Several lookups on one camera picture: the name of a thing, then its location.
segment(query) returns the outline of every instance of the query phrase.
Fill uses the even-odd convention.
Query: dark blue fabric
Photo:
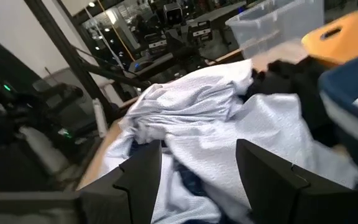
[[[129,156],[133,156],[137,151],[144,149],[148,144],[138,144],[137,141],[133,140],[132,146],[129,149]],[[179,171],[180,177],[182,179],[183,185],[186,187],[190,193],[195,196],[200,197],[208,197],[207,193],[205,192],[201,179],[192,173],[187,167],[183,164],[174,160],[175,170]],[[221,209],[221,219],[218,224],[236,224],[236,222],[232,221]],[[202,220],[188,220],[183,224],[211,224],[206,221]]]

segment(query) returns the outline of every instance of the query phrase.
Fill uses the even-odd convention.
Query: black metal frame
[[[91,65],[90,63],[83,63],[82,66],[88,72],[101,75],[105,78],[113,79],[117,82],[123,82],[125,84],[131,85],[134,87],[143,88],[143,89],[146,89],[147,87],[149,87],[149,85],[146,83],[139,82],[132,78],[127,78],[124,75],[117,75],[114,72],[107,71],[107,70],[97,67],[95,65]]]
[[[71,43],[67,40],[55,19],[43,4],[42,0],[24,0],[24,2],[30,8],[35,18],[37,18],[52,42],[56,45],[63,58],[67,61],[67,64],[70,66],[73,73],[92,99],[99,99],[103,106],[106,121],[111,124],[114,120],[118,119],[119,114],[117,111],[113,110],[109,101],[102,94],[99,86],[95,83],[92,76],[84,70],[78,52],[71,47]]]
[[[89,51],[92,53],[92,54],[95,54],[94,52],[94,46],[91,44],[92,43],[92,40],[91,38],[89,37],[89,35],[86,33],[86,31],[84,30],[84,28],[82,28],[82,23],[83,22],[80,22],[80,20],[78,19],[75,19],[71,14],[70,12],[68,12],[68,9],[66,8],[66,6],[64,5],[64,3],[62,3],[62,0],[55,0],[59,6],[63,9],[64,13],[66,14],[66,16],[69,18],[70,22],[73,24],[75,30],[78,32],[78,34],[80,35],[80,37],[82,38],[83,42],[85,43],[86,47],[89,49]],[[101,3],[103,5],[103,7],[108,8],[108,7],[113,7],[114,5],[110,6],[109,4],[107,4],[105,2],[106,0],[101,0]],[[100,9],[100,7],[92,7],[89,9],[89,13],[91,13],[91,15],[95,16],[99,13],[101,13],[101,9],[100,9],[100,12],[96,12],[96,11],[92,11],[91,9],[93,8],[98,8]],[[86,15],[86,12],[85,10],[82,10],[79,12],[80,14],[85,14]],[[118,96],[121,98],[122,101],[127,101],[129,100],[129,98],[127,97],[127,95],[124,93],[124,89],[122,88],[121,84],[119,82],[114,82],[113,84],[111,84],[111,86],[114,88],[114,90],[116,91],[116,93],[118,94]]]

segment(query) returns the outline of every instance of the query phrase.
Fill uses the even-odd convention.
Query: wooden table
[[[219,59],[216,62],[211,62],[210,65],[219,64],[222,61],[227,60],[228,58],[232,58],[241,54],[240,50],[235,50]],[[282,59],[287,62],[297,63],[300,60],[304,59],[307,56],[306,51],[301,45],[300,40],[293,40],[289,42],[285,42],[280,44],[268,52],[264,52],[262,54],[255,55],[252,57],[253,67],[256,70],[265,70],[267,68],[267,64],[269,62],[273,62],[274,60]],[[129,106],[135,103],[137,98],[131,99],[124,103],[123,106]],[[78,189],[85,187],[86,185],[95,181],[99,176],[99,170],[103,162],[104,154],[106,153],[108,147],[116,140],[118,135],[121,133],[121,129],[118,125],[119,120],[115,121],[111,127],[109,132],[107,133],[104,141],[100,145],[98,151],[96,152],[93,160],[91,161],[88,169],[86,170],[80,184],[78,185]]]

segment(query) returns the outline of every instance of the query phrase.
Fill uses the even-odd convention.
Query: white textured cloth
[[[194,196],[183,186],[179,172],[173,171],[172,156],[162,154],[160,187],[152,223],[184,223],[191,219],[217,223],[220,218],[219,209],[210,199]]]
[[[110,146],[103,173],[127,158],[132,139],[139,144],[165,140],[173,157],[199,176],[209,196],[230,218],[241,223],[248,222],[244,214],[250,205],[236,164],[237,139],[246,139],[300,167],[352,187],[357,169],[313,141],[296,95],[254,95],[245,103],[237,97],[252,83],[251,68],[251,61],[245,60],[204,68],[172,83],[152,85],[121,121],[123,133]],[[163,188],[165,175],[176,178],[174,173],[163,174]],[[159,207],[180,198],[182,192],[175,187],[158,192],[153,223],[183,223],[180,213],[167,210],[161,214]],[[190,219],[217,220],[213,217],[214,208],[205,208],[187,215]],[[160,218],[170,215],[169,222]]]

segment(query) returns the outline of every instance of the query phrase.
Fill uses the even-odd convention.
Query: black machine
[[[237,141],[236,157],[256,224],[358,223],[358,190],[312,174],[243,139]],[[9,223],[32,215],[43,223],[53,217],[65,223],[149,224],[160,172],[161,142],[153,141],[79,192],[0,194],[0,220]]]
[[[132,62],[129,71],[137,74],[136,80],[145,81],[177,63],[187,72],[207,67],[205,60],[213,60],[201,56],[198,49],[212,38],[210,21],[189,26],[186,37],[179,36],[175,29],[167,30],[165,35],[150,34],[146,38],[149,54]]]
[[[149,224],[160,173],[161,146],[154,141],[78,192],[0,193],[0,223]]]
[[[39,91],[34,88],[39,81],[0,45],[0,191],[62,190],[79,181],[101,143],[93,134],[95,120],[90,128],[68,125],[71,117],[81,122],[65,110],[80,108],[76,102],[84,95],[82,89],[58,83]],[[72,166],[75,170],[63,178]]]
[[[181,24],[183,22],[183,12],[180,5],[176,2],[166,4],[163,7],[165,22],[169,26]]]

